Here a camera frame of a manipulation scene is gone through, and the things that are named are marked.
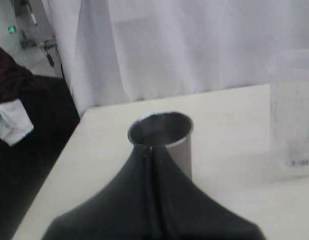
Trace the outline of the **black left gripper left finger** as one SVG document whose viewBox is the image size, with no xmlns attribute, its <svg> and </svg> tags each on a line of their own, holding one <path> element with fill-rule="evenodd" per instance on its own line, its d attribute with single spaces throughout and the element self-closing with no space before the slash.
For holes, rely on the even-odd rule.
<svg viewBox="0 0 309 240">
<path fill-rule="evenodd" d="M 146 164 L 149 151 L 134 147 L 117 175 L 96 195 L 55 218 L 45 240 L 149 240 Z"/>
</svg>

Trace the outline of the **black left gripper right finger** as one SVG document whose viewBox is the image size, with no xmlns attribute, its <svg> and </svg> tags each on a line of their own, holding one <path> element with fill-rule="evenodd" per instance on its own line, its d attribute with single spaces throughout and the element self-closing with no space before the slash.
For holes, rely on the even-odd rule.
<svg viewBox="0 0 309 240">
<path fill-rule="evenodd" d="M 263 240 L 259 226 L 199 189 L 164 147 L 151 149 L 152 183 L 165 240 Z"/>
</svg>

